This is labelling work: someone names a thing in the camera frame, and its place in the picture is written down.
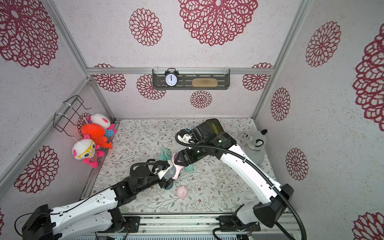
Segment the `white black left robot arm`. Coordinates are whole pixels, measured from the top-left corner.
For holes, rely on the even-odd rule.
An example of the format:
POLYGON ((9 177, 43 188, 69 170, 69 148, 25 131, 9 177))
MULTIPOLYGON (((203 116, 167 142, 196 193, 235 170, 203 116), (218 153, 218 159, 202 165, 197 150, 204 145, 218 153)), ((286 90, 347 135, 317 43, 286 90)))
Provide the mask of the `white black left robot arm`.
POLYGON ((156 184, 166 186, 164 176, 170 169, 166 162, 133 164, 127 178, 85 200, 56 208, 42 205, 29 214, 22 227, 22 238, 70 240, 91 232, 117 232, 126 223, 120 207, 156 184))

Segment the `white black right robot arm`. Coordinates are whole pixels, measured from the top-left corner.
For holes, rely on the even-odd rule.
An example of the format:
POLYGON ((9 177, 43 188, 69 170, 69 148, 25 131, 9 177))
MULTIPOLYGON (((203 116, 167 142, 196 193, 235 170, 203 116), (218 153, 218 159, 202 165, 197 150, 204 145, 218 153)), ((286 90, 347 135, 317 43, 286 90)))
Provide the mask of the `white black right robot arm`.
POLYGON ((183 168, 206 156, 214 156, 234 170, 259 200, 254 206, 240 207, 236 218, 243 224, 259 221, 269 228, 277 224, 288 207, 293 188, 274 181, 254 164, 235 139, 224 131, 219 120, 209 119, 192 130, 181 130, 176 133, 175 140, 185 146, 185 149, 172 158, 174 180, 179 177, 183 168))

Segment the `mint bear cap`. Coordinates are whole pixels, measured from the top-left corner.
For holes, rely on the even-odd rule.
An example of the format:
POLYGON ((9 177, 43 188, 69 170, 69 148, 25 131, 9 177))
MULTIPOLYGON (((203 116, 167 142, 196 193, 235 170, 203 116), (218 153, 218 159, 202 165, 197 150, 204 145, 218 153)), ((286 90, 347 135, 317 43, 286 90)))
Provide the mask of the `mint bear cap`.
POLYGON ((187 166, 187 167, 184 167, 184 170, 185 170, 185 172, 187 172, 187 173, 192 173, 192 172, 195 170, 195 165, 194 165, 194 164, 191 164, 191 165, 189 165, 189 166, 187 166))

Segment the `grey raccoon plush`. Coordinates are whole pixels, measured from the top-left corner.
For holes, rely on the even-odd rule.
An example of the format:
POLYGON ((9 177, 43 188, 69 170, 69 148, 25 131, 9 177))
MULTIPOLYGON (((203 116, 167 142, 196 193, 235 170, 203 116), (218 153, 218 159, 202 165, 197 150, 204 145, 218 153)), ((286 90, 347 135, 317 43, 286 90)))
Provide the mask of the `grey raccoon plush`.
POLYGON ((265 159, 265 145, 267 142, 267 129, 246 135, 245 145, 242 150, 246 156, 260 167, 265 159))

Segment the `pink bear cap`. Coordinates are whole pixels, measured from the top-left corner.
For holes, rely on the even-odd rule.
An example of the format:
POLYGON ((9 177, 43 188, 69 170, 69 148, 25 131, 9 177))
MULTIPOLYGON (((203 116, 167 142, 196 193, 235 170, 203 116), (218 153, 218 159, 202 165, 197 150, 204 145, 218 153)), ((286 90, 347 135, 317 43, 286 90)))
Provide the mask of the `pink bear cap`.
POLYGON ((189 190, 186 186, 181 185, 176 189, 176 194, 179 199, 185 199, 188 197, 189 190))

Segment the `white plush yellow glasses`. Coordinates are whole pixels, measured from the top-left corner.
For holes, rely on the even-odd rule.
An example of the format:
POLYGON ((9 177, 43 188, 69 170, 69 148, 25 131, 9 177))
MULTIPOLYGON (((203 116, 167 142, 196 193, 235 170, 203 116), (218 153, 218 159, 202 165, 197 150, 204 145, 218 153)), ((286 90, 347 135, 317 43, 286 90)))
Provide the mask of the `white plush yellow glasses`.
POLYGON ((76 142, 72 147, 72 155, 77 160, 83 160, 92 168, 97 168, 99 158, 104 156, 104 152, 100 151, 100 145, 96 144, 89 135, 85 135, 83 140, 76 142))

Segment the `orange red plush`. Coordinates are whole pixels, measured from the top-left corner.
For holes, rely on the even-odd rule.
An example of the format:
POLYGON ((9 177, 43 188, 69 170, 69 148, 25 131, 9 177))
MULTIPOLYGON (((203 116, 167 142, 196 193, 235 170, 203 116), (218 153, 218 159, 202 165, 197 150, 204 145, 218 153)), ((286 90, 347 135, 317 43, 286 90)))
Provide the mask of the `orange red plush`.
POLYGON ((97 124, 85 124, 81 127, 81 132, 84 137, 88 136, 101 148, 113 149, 113 144, 107 142, 105 137, 105 130, 97 124))

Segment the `black alarm clock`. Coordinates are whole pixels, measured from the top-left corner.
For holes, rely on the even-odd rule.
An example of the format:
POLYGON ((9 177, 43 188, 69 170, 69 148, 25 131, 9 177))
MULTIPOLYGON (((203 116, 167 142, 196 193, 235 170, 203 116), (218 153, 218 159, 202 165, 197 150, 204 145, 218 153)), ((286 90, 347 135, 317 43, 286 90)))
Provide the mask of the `black alarm clock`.
POLYGON ((168 68, 165 71, 165 83, 168 87, 176 87, 179 82, 179 71, 175 68, 168 68))

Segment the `white pink plush top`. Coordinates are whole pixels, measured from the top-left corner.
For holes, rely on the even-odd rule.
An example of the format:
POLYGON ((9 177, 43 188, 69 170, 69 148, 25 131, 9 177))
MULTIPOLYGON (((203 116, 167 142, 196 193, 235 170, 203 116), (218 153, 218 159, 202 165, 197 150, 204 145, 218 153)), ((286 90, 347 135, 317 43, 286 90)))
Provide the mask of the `white pink plush top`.
POLYGON ((102 114, 94 114, 87 118, 87 122, 89 124, 96 124, 101 126, 104 130, 112 130, 115 128, 115 125, 111 123, 111 121, 102 114))

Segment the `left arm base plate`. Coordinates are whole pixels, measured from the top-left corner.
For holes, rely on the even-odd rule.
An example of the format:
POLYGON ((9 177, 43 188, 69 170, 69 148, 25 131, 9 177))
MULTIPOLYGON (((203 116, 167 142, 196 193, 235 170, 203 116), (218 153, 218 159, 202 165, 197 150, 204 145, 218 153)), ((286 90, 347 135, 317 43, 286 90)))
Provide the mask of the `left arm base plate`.
POLYGON ((119 233, 137 233, 139 231, 139 226, 141 222, 141 217, 139 216, 124 216, 125 223, 123 224, 122 229, 119 230, 119 233))

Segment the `grey wall shelf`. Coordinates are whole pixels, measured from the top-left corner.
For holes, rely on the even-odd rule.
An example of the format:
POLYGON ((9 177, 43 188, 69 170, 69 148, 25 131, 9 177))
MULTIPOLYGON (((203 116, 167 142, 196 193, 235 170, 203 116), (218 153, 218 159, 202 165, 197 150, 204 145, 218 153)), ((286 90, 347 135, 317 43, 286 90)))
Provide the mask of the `grey wall shelf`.
POLYGON ((230 70, 218 74, 182 73, 176 69, 152 70, 155 90, 227 90, 230 86, 230 70))

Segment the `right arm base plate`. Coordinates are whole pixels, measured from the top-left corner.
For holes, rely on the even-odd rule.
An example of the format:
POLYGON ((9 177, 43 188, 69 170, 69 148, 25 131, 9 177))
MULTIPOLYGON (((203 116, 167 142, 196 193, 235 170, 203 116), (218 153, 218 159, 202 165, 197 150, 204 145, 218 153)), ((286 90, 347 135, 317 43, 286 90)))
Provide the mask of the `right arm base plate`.
POLYGON ((222 232, 260 232, 261 227, 259 222, 243 224, 235 215, 221 215, 216 218, 219 221, 219 229, 222 232))

